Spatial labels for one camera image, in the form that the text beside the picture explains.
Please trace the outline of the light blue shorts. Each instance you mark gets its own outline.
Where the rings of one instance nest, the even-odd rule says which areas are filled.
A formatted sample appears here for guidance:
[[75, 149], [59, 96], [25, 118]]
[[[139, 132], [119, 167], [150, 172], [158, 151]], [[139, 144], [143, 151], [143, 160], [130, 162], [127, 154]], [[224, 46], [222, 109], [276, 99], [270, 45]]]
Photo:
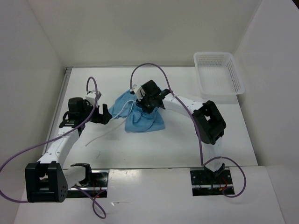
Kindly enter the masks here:
[[165, 129], [164, 120], [155, 108], [146, 113], [137, 106], [137, 98], [129, 90], [121, 94], [109, 109], [113, 119], [124, 118], [125, 131], [128, 133], [146, 133]]

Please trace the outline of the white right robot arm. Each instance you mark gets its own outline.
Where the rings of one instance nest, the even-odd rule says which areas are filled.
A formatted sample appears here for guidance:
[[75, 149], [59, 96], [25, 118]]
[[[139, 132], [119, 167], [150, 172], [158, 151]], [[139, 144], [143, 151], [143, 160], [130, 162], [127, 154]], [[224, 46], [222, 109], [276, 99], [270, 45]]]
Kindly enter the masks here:
[[141, 86], [133, 85], [137, 106], [146, 113], [162, 108], [189, 117], [199, 138], [200, 163], [209, 183], [221, 179], [225, 165], [221, 160], [222, 137], [226, 122], [213, 101], [197, 102], [180, 97], [169, 89], [161, 90], [153, 80]]

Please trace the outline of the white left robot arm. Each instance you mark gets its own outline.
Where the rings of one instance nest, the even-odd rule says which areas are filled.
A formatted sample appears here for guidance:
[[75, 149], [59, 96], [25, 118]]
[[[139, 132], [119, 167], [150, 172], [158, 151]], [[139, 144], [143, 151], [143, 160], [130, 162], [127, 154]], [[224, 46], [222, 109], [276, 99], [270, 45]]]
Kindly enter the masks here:
[[64, 162], [87, 122], [106, 125], [111, 119], [107, 104], [103, 104], [99, 112], [94, 100], [69, 99], [68, 111], [59, 124], [58, 139], [36, 163], [29, 163], [25, 168], [27, 200], [30, 203], [61, 203], [77, 183], [84, 187], [92, 184], [92, 168], [88, 163], [75, 163], [64, 170]]

